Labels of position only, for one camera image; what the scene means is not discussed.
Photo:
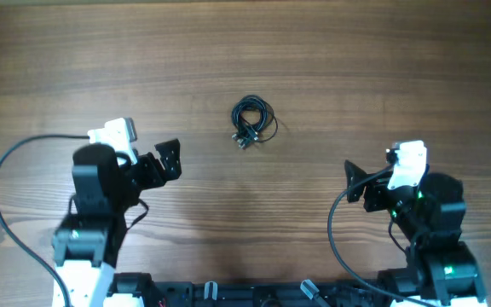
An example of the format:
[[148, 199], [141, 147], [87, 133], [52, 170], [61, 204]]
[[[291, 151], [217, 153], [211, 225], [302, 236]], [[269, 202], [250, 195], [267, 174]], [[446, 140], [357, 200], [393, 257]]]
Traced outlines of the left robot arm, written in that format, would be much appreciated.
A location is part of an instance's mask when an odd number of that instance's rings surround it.
[[131, 226], [125, 213], [144, 202], [144, 190], [160, 188], [182, 174], [177, 139], [156, 145], [133, 162], [106, 144], [77, 150], [75, 193], [55, 231], [52, 246], [55, 306], [165, 306], [165, 295], [148, 273], [117, 273], [118, 253]]

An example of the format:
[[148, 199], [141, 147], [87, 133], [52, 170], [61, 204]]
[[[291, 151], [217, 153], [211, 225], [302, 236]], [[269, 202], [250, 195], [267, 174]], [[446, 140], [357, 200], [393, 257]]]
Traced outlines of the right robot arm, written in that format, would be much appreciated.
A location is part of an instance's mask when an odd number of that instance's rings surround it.
[[484, 304], [487, 292], [482, 274], [469, 247], [460, 239], [466, 213], [463, 183], [427, 165], [413, 186], [388, 187], [392, 171], [368, 174], [344, 162], [349, 203], [364, 199], [367, 212], [387, 211], [409, 241], [404, 249], [407, 266], [378, 273], [376, 286], [428, 304], [452, 306], [467, 299]]

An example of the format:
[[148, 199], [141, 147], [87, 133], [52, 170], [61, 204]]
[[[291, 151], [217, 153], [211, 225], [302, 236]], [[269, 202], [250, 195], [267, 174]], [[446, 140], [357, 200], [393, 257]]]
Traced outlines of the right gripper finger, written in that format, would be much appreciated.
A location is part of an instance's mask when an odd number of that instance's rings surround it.
[[358, 185], [367, 178], [367, 173], [348, 159], [344, 161], [344, 171], [348, 188]]
[[373, 179], [374, 179], [374, 174], [367, 174], [367, 178], [359, 182], [358, 185], [352, 188], [347, 187], [348, 188], [347, 201], [357, 202], [360, 199], [360, 197], [363, 195], [367, 183], [372, 181]]

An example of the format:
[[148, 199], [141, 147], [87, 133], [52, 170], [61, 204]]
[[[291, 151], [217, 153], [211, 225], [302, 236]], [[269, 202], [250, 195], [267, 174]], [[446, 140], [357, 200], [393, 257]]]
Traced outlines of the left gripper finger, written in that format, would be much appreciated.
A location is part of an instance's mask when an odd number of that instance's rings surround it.
[[151, 176], [153, 178], [154, 184], [166, 184], [168, 178], [166, 176], [165, 168], [162, 166], [161, 162], [154, 157], [151, 153], [149, 154], [149, 161], [151, 163]]
[[160, 156], [160, 163], [165, 169], [166, 179], [178, 179], [182, 174], [180, 159], [181, 143], [178, 139], [156, 144], [156, 151]]

